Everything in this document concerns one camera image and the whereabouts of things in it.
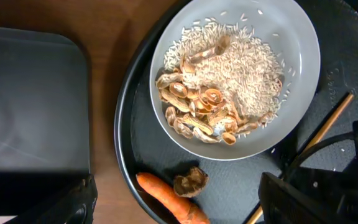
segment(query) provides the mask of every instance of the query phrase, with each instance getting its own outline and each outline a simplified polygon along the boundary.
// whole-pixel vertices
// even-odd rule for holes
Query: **round black tray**
[[[188,1],[173,5],[154,25],[132,58],[119,95],[114,141],[121,172],[140,206],[159,223],[176,223],[172,214],[137,184],[135,175],[151,172],[172,184],[177,174],[198,165],[210,176],[208,187],[193,199],[212,223],[242,223],[257,205],[262,172],[278,175],[308,142],[346,92],[354,102],[327,136],[350,131],[358,120],[358,1],[297,0],[309,15],[319,38],[321,74],[316,95],[299,125],[273,149],[239,161],[211,161],[177,146],[159,125],[149,94],[150,61],[170,19]],[[354,157],[352,143],[309,158],[304,166],[343,170]]]

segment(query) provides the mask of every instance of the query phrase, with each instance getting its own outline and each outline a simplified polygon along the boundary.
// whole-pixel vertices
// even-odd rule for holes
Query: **black mechanical device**
[[[300,167],[328,145],[354,140],[356,156],[343,172]],[[321,141],[300,154],[282,179],[264,172],[259,187],[266,223],[358,223],[358,121],[353,132]]]

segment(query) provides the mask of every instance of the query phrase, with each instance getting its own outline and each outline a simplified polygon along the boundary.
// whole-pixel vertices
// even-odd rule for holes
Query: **chopstick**
[[[309,142],[309,144],[305,147],[305,150],[302,153],[306,152],[311,146],[314,146],[316,143],[319,143],[325,134],[329,131],[334,122],[338,119],[339,115],[345,110],[345,108],[349,105],[349,103],[353,100],[354,95],[349,93],[345,100],[338,106],[338,108],[334,111],[334,113],[329,117],[329,119],[324,123],[323,127],[317,132],[314,138]],[[262,206],[258,206],[258,209],[252,214],[251,218],[247,222],[247,224],[255,224],[256,221],[263,214]]]

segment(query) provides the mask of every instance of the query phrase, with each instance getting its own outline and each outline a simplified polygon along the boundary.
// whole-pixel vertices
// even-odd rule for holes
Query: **brown wooden surface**
[[[113,144],[117,94],[138,43],[174,0],[0,0],[0,27],[61,34],[81,45],[91,67],[94,223],[155,223],[119,172]]]

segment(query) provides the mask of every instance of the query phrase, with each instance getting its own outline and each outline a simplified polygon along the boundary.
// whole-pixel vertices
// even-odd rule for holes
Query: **black tray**
[[[278,175],[297,149],[302,149],[326,115],[347,91],[354,102],[336,121],[327,136],[351,130],[358,120],[358,1],[297,0],[309,15],[321,49],[318,90],[299,125],[273,149],[239,161],[211,161],[194,156],[177,146],[163,131],[152,109],[149,94],[150,61],[158,38],[170,19],[188,1],[179,1],[154,25],[137,49],[128,67],[117,103],[114,141],[121,172],[140,206],[159,223],[176,223],[172,214],[145,193],[136,182],[140,171],[152,172],[172,184],[176,174],[199,165],[210,176],[208,187],[196,202],[212,223],[242,223],[259,199],[260,175]],[[343,170],[354,157],[350,142],[335,145],[305,162],[305,166]]]

